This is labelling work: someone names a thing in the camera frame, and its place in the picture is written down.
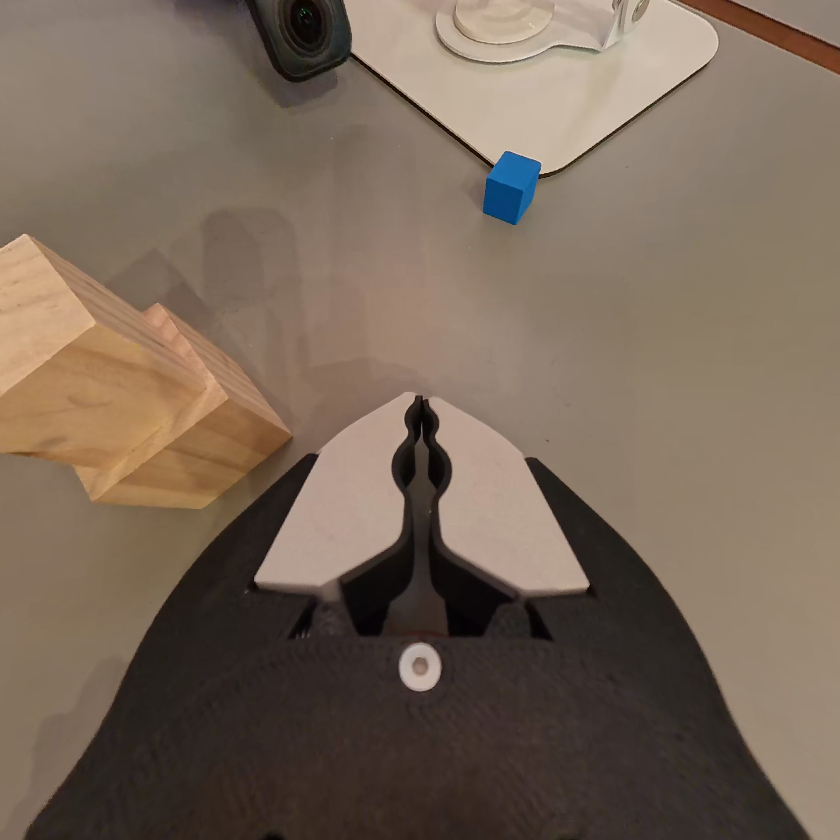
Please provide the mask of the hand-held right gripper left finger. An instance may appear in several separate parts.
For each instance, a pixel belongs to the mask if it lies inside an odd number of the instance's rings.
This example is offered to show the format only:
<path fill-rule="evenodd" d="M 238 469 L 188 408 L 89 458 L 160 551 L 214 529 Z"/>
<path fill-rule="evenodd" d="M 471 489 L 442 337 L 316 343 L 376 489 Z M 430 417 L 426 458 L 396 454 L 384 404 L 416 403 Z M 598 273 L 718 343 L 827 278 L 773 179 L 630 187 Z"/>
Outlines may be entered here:
<path fill-rule="evenodd" d="M 413 510 L 421 398 L 403 393 L 317 453 L 255 574 L 260 590 L 341 603 L 361 635 L 381 632 L 414 571 Z"/>

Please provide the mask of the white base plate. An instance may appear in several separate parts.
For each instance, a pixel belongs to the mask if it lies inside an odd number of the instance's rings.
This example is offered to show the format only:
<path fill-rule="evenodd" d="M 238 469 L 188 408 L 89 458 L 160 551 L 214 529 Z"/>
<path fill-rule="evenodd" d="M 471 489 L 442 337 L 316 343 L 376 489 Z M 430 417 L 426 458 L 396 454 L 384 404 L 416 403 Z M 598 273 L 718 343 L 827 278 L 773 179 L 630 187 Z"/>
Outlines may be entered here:
<path fill-rule="evenodd" d="M 672 2 L 554 2 L 546 28 L 494 45 L 457 26 L 456 2 L 345 2 L 352 53 L 495 164 L 551 175 L 709 64 L 718 34 Z"/>

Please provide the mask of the small blue cube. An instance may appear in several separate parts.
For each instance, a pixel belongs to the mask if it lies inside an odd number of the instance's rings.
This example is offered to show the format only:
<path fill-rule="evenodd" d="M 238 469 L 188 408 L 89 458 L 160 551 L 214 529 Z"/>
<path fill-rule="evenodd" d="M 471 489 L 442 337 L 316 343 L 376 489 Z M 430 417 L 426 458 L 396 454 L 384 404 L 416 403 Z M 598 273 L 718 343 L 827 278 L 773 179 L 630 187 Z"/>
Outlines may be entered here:
<path fill-rule="evenodd" d="M 482 212 L 517 225 L 532 202 L 541 168 L 539 161 L 505 151 L 487 175 Z"/>

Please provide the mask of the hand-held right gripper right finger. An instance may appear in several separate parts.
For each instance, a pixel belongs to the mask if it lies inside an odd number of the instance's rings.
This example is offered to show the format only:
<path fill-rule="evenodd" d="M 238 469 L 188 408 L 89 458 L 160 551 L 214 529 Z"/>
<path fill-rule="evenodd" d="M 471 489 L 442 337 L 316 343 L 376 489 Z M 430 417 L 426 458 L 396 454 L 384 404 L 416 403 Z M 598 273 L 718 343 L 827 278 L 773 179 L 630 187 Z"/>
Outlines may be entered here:
<path fill-rule="evenodd" d="M 429 568 L 451 634 L 484 634 L 509 604 L 588 592 L 520 449 L 438 396 L 423 400 L 423 440 L 435 488 Z"/>

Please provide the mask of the large wooden cube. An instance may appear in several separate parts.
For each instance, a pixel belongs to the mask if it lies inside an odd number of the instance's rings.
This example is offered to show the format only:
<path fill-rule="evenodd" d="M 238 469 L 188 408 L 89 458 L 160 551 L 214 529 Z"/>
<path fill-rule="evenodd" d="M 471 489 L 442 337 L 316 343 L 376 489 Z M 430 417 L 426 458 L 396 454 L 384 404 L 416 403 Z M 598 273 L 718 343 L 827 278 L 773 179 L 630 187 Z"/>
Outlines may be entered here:
<path fill-rule="evenodd" d="M 150 321 L 27 234 L 1 250 L 1 450 L 108 469 L 204 393 Z"/>
<path fill-rule="evenodd" d="M 291 439 L 246 372 L 160 303 L 143 316 L 205 390 L 110 469 L 76 466 L 92 501 L 202 509 Z"/>

